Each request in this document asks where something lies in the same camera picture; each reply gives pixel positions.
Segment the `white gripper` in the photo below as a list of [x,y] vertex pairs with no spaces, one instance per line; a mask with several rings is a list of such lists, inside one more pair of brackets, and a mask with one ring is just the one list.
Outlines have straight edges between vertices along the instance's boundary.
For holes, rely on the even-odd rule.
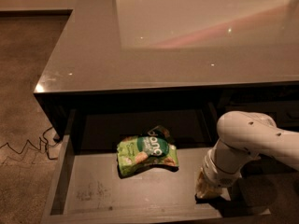
[[214,199],[240,177],[241,155],[231,149],[210,149],[203,159],[195,187],[198,199]]

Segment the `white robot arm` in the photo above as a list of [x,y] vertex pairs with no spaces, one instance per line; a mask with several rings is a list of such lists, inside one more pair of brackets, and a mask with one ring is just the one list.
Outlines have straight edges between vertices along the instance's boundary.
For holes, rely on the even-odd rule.
[[260,155],[299,170],[299,133],[278,128],[263,113],[227,112],[217,122],[217,133],[197,177],[195,197],[200,200],[220,197],[241,176],[243,166]]

